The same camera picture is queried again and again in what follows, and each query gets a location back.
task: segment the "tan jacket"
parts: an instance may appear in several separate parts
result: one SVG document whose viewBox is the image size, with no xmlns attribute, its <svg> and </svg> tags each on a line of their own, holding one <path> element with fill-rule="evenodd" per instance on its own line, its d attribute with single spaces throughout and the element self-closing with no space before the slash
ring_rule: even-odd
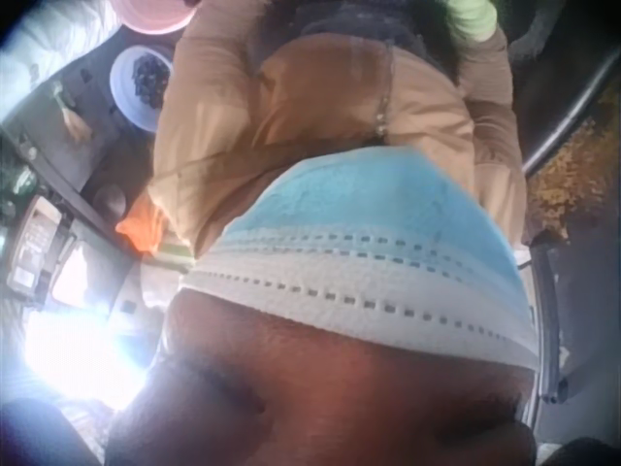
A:
<svg viewBox="0 0 621 466">
<path fill-rule="evenodd" d="M 461 46 L 459 87 L 405 50 L 336 34 L 295 40 L 251 76 L 261 9 L 204 0 L 177 45 L 149 193 L 197 255 L 292 165 L 373 136 L 422 151 L 519 242 L 525 181 L 500 30 Z"/>
</svg>

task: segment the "person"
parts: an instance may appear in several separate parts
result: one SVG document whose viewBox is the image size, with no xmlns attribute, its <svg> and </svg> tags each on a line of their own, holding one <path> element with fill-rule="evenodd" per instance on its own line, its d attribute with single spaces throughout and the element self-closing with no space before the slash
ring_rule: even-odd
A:
<svg viewBox="0 0 621 466">
<path fill-rule="evenodd" d="M 267 4 L 203 0 L 177 45 L 149 195 L 197 263 L 107 464 L 533 464 L 495 8 L 446 0 L 453 83 L 391 2 L 302 5 L 252 70 Z"/>
</svg>

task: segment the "dark food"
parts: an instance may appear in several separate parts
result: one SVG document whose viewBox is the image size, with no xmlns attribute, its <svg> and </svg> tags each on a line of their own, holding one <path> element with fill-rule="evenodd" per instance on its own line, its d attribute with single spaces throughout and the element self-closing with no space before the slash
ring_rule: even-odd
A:
<svg viewBox="0 0 621 466">
<path fill-rule="evenodd" d="M 134 62 L 134 84 L 141 102 L 152 109 L 160 110 L 164 105 L 164 90 L 171 72 L 162 60 L 147 53 Z"/>
</svg>

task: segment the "skin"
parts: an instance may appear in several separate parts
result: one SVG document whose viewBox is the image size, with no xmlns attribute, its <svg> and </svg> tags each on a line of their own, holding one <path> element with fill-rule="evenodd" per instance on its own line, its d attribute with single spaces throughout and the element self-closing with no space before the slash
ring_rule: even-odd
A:
<svg viewBox="0 0 621 466">
<path fill-rule="evenodd" d="M 530 371 L 369 344 L 184 290 L 107 461 L 528 465 Z"/>
</svg>

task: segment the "pink bowl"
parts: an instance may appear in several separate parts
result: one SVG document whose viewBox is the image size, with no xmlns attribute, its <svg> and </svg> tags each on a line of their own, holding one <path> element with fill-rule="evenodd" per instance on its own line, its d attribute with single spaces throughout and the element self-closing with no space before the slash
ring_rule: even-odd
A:
<svg viewBox="0 0 621 466">
<path fill-rule="evenodd" d="M 184 28 L 194 16 L 183 0 L 110 0 L 120 20 L 143 34 L 167 34 Z"/>
</svg>

